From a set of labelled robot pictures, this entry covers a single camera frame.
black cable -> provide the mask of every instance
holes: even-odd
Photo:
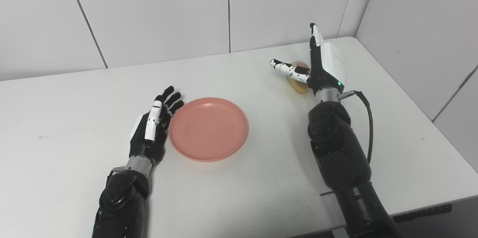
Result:
[[[369,151],[367,152],[367,161],[370,163],[372,159],[372,147],[373,147],[373,119],[372,119],[372,110],[370,109],[370,103],[363,95],[361,91],[354,90],[354,94],[357,95],[367,108],[367,113],[369,115]]]

robotic arm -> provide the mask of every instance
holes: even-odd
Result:
[[[169,122],[184,105],[170,86],[154,99],[150,112],[144,114],[130,141],[130,155],[125,167],[116,167],[106,180],[99,198],[93,238],[140,238],[145,201],[150,193],[151,168],[164,156]]]
[[[350,116],[340,101],[357,94],[366,105],[372,123],[369,103],[362,92],[351,90],[343,93],[347,82],[343,56],[335,45],[324,43],[317,25],[311,23],[310,26],[310,70],[275,59],[270,65],[297,81],[307,83],[314,92],[318,104],[309,112],[307,129],[312,152],[324,182],[337,198],[350,235],[357,238],[404,238],[370,182],[372,131],[367,159],[350,127]]]

black robotic finger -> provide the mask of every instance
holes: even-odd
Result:
[[[172,93],[174,92],[174,87],[173,86],[169,86],[167,87],[164,92],[162,93],[162,96],[167,99],[169,95],[171,95]]]
[[[174,93],[165,103],[165,107],[166,108],[170,108],[174,102],[176,102],[177,100],[179,100],[181,98],[181,93]]]
[[[171,117],[172,117],[172,115],[174,115],[174,113],[175,113],[179,108],[183,107],[183,105],[184,105],[183,100],[180,100],[180,101],[176,102],[173,106],[171,106],[171,107],[168,109],[169,114],[171,115]]]

black robotic forearm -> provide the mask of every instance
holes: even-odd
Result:
[[[146,176],[135,170],[111,174],[99,199],[93,238],[140,238],[145,201],[149,195]]]
[[[309,137],[324,182],[333,190],[352,237],[404,238],[370,182],[372,170],[339,102],[309,112]]]

pink plate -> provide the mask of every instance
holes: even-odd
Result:
[[[236,152],[247,137],[244,112],[220,98],[201,98],[181,107],[171,120],[169,139],[193,160],[214,161]]]

